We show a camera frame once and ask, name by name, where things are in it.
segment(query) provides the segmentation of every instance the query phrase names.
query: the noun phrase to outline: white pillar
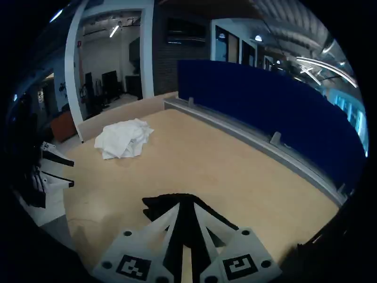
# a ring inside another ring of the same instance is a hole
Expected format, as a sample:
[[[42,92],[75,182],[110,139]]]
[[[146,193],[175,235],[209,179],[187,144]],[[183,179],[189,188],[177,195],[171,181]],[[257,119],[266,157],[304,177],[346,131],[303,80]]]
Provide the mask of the white pillar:
[[[152,68],[152,24],[153,5],[141,11],[140,25],[140,68],[143,98],[154,97]]]
[[[82,13],[86,7],[88,0],[83,0],[77,8],[74,17],[69,27],[67,42],[66,42],[66,54],[64,58],[64,73],[66,77],[66,91],[68,97],[69,108],[71,110],[74,125],[80,140],[82,141],[81,133],[77,128],[77,125],[82,123],[82,115],[80,110],[79,99],[76,90],[76,83],[74,79],[74,50],[76,48],[76,36],[79,28]]]
[[[211,20],[211,60],[216,60],[216,23],[214,20]]]

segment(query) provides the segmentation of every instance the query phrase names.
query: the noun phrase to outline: light fixture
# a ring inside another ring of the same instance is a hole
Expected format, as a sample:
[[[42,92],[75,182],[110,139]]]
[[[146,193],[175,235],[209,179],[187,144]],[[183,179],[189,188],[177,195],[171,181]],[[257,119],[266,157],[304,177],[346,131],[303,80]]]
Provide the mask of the light fixture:
[[[314,67],[309,67],[309,68],[307,68],[307,69],[302,69],[302,71],[300,72],[300,74],[302,74],[302,73],[305,73],[305,71],[311,71],[311,70],[313,70],[314,69]]]
[[[110,34],[110,38],[113,37],[113,35],[115,34],[116,30],[119,28],[119,25],[116,25],[113,32]]]
[[[308,76],[311,77],[318,85],[321,85],[321,82],[317,80],[317,78],[311,72],[309,72],[309,69],[303,69],[303,72],[307,73]]]
[[[330,51],[330,49],[331,48],[333,48],[333,46],[334,46],[334,44],[335,44],[335,40],[333,40],[333,42],[330,44],[330,46],[329,47],[327,47],[327,48],[324,48],[323,50],[322,50],[322,53],[327,53],[327,52],[329,52]]]
[[[52,19],[50,20],[50,23],[55,20],[58,16],[60,16],[60,14],[63,12],[63,9],[61,9],[60,11],[58,11],[55,16],[52,17]]]
[[[254,38],[256,41],[258,42],[262,42],[262,37],[260,35],[257,35],[255,38]]]
[[[305,58],[305,57],[297,57],[296,60],[300,61],[300,62],[306,62],[306,63],[310,63],[310,64],[313,64],[313,65],[317,65],[317,66],[323,67],[327,70],[330,70],[330,71],[334,72],[335,74],[340,75],[346,81],[348,81],[350,84],[352,84],[355,88],[357,88],[356,81],[350,75],[348,75],[346,72],[342,71],[341,69],[334,67],[333,65],[330,65],[330,64],[322,62],[322,61]]]

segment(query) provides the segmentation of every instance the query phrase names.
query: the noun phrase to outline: white wall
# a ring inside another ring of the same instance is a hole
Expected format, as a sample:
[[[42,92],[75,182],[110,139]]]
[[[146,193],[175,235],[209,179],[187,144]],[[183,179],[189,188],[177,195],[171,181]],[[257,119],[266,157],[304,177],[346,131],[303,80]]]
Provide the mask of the white wall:
[[[58,111],[61,111],[62,107],[68,103],[68,99],[65,97],[65,92],[62,92],[61,94],[59,92],[60,83],[65,82],[64,51],[62,50],[55,52],[51,56],[51,58],[41,63],[39,66],[36,66],[34,70],[35,75],[30,74],[30,76],[25,78],[24,81],[17,87],[17,96],[20,98],[34,83],[42,81],[46,76],[50,75],[51,73],[54,73],[54,86],[57,109]]]
[[[129,61],[129,44],[140,37],[140,27],[124,27],[112,38],[106,34],[99,39],[86,41],[82,45],[83,73],[91,72],[93,87],[96,80],[102,81],[102,74],[116,71],[118,81],[125,86],[125,76],[133,75],[135,69]]]
[[[154,0],[104,0],[103,4],[84,11],[82,19],[122,10],[141,11],[140,69],[143,98],[154,96],[152,69],[152,24]]]
[[[55,98],[57,103],[58,111],[62,110],[62,107],[68,103],[68,98],[66,97],[66,91],[59,91],[59,87],[61,83],[66,81],[64,75],[64,54],[61,54],[58,58],[56,58],[54,65],[53,65],[53,72],[54,72],[54,85],[55,85]]]
[[[254,47],[255,49],[255,62],[254,65],[256,66],[256,59],[257,59],[257,45],[254,42],[250,41],[250,31],[246,25],[242,23],[235,23],[232,19],[218,19],[211,21],[211,60],[215,61],[216,59],[216,26],[230,32],[231,34],[235,35],[239,38],[239,63],[242,62],[242,41],[245,41],[250,46]]]
[[[64,56],[64,74],[66,77],[66,91],[68,95],[69,108],[71,109],[74,125],[81,141],[82,137],[78,125],[83,122],[83,118],[80,109],[79,93],[77,91],[78,87],[76,86],[77,78],[75,73],[78,72],[77,33],[79,30],[80,20],[87,3],[88,0],[83,0],[74,14],[71,25],[69,26],[66,41],[66,52]]]

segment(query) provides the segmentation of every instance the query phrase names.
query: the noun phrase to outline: crumpled white towel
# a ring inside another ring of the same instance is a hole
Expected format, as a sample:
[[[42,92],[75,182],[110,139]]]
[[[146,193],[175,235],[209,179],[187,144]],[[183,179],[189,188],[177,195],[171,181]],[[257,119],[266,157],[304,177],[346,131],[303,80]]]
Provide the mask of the crumpled white towel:
[[[141,154],[153,131],[147,122],[139,119],[119,122],[105,126],[94,147],[102,150],[103,159],[135,157]]]

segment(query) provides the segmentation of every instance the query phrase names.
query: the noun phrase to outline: blue fabric panel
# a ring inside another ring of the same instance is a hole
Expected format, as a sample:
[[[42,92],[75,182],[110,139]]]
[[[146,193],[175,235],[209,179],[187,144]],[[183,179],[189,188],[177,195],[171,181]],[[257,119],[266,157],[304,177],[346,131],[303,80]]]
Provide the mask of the blue fabric panel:
[[[178,62],[179,98],[234,117],[300,152],[339,188],[358,182],[365,155],[346,114],[305,83],[240,64]]]

